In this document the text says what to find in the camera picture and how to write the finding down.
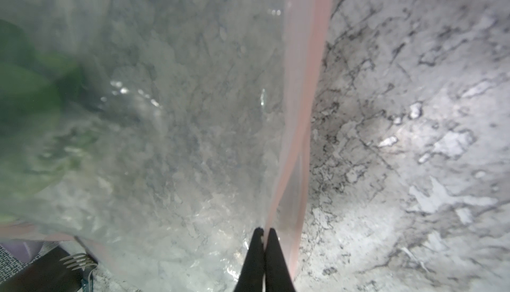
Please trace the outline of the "black cup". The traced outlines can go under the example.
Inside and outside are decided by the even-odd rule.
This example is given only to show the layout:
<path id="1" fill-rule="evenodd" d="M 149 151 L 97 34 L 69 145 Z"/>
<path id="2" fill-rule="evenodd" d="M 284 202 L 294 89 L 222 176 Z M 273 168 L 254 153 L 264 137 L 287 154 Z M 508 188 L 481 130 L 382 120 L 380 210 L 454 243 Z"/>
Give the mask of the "black cup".
<path id="1" fill-rule="evenodd" d="M 82 272 L 67 269 L 62 248 L 55 248 L 1 284 L 1 292 L 76 292 L 82 288 Z"/>

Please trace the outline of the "green chinese cabbage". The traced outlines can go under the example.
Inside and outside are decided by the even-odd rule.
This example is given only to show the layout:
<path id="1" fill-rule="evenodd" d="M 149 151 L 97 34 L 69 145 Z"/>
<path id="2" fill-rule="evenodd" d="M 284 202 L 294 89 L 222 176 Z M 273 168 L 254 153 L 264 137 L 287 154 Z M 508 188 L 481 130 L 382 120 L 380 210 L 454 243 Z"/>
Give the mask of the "green chinese cabbage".
<path id="1" fill-rule="evenodd" d="M 1 222 L 9 200 L 26 200 L 78 167 L 104 125 L 87 105 L 86 76 L 73 54 L 39 48 L 1 21 Z"/>

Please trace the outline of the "purple plate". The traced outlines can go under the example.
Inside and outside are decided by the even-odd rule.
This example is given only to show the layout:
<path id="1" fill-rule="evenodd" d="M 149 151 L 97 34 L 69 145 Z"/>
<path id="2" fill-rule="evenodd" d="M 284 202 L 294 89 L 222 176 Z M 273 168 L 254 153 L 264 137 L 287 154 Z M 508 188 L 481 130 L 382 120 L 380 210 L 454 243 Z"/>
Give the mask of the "purple plate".
<path id="1" fill-rule="evenodd" d="M 33 240 L 11 240 L 1 243 L 1 247 L 15 259 L 23 263 L 30 263 L 41 252 L 44 242 Z"/>

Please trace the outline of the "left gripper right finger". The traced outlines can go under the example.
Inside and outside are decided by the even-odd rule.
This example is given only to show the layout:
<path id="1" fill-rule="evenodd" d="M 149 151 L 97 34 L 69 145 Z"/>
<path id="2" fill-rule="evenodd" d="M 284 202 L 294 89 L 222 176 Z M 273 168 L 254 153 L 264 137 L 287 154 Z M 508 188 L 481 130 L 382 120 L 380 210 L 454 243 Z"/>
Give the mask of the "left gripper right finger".
<path id="1" fill-rule="evenodd" d="M 265 283 L 268 292 L 296 292 L 275 229 L 268 232 L 265 249 Z"/>

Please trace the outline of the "silver fork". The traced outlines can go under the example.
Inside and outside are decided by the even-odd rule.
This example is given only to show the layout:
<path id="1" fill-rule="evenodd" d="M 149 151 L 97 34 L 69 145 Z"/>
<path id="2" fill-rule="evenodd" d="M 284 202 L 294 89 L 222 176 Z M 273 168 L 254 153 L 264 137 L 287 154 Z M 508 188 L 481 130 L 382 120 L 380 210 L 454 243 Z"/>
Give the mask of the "silver fork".
<path id="1" fill-rule="evenodd" d="M 98 262 L 92 256 L 79 253 L 63 257 L 60 261 L 66 269 L 80 273 L 82 291 L 94 291 L 94 272 L 98 268 Z"/>

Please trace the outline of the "clear zip-top bag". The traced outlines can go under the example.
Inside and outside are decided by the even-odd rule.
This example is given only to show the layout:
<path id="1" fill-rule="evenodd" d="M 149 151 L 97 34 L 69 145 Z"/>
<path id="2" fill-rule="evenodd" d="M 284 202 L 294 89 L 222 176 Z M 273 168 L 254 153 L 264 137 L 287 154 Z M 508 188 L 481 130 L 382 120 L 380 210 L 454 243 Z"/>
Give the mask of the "clear zip-top bag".
<path id="1" fill-rule="evenodd" d="M 1 241 L 76 241 L 142 291 L 227 291 L 256 228 L 289 273 L 332 0 L 1 0 L 73 54 L 98 139 L 58 184 L 9 200 Z"/>

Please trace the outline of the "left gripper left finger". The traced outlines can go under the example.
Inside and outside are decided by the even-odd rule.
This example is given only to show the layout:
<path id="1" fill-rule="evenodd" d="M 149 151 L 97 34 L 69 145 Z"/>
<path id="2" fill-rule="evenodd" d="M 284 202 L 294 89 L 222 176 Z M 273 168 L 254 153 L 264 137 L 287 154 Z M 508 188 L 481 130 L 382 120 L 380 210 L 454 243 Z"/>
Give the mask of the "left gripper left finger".
<path id="1" fill-rule="evenodd" d="M 264 279 L 264 230 L 253 232 L 234 292 L 262 292 Z"/>

